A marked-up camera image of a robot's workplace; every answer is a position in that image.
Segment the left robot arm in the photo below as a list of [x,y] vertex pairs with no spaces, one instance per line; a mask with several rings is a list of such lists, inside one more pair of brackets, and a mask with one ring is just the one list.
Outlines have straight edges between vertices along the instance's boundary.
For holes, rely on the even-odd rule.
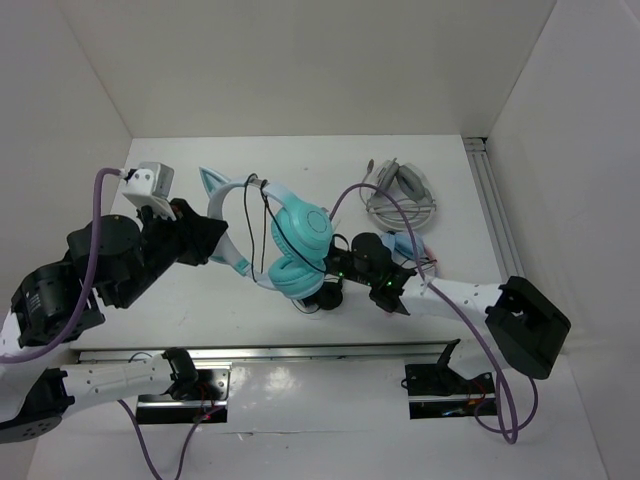
[[69,344],[102,325],[102,306],[126,309],[174,264],[200,266],[228,229],[170,201],[173,218],[150,207],[136,219],[105,215],[70,233],[64,257],[27,275],[1,330],[1,441],[35,439],[79,411],[138,395],[175,400],[196,390],[186,349],[108,367],[56,365]]

